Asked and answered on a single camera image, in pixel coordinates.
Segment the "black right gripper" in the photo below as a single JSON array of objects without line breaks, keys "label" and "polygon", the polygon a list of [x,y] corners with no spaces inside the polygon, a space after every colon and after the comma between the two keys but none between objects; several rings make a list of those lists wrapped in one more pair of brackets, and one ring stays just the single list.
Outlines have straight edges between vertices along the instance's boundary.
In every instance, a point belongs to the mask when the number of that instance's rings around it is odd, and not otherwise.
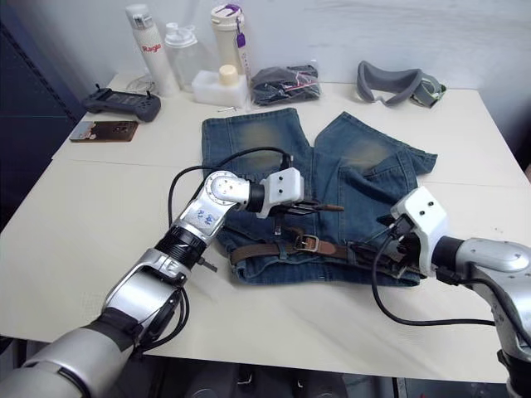
[{"label": "black right gripper", "polygon": [[[362,242],[351,242],[350,250],[356,259],[364,260],[371,274],[374,270],[377,274],[385,274],[393,277],[403,277],[406,273],[426,277],[419,265],[421,244],[415,227],[390,226],[389,235],[392,237],[390,246],[395,246],[392,252],[398,253],[398,260],[394,260],[383,245],[375,246]],[[381,258],[377,261],[376,255],[381,252]]]}]

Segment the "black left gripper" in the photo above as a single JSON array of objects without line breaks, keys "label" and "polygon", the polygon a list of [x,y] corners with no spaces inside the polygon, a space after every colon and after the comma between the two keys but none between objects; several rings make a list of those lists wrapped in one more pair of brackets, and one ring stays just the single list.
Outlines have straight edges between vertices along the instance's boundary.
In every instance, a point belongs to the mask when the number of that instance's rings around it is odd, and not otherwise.
[{"label": "black left gripper", "polygon": [[299,208],[297,207],[297,203],[282,203],[276,206],[273,206],[271,208],[271,215],[272,216],[285,216],[285,215],[309,215],[314,214],[317,212],[320,212],[319,207],[320,203],[318,201],[313,200],[304,200],[298,203],[299,207],[310,207],[310,208]]}]

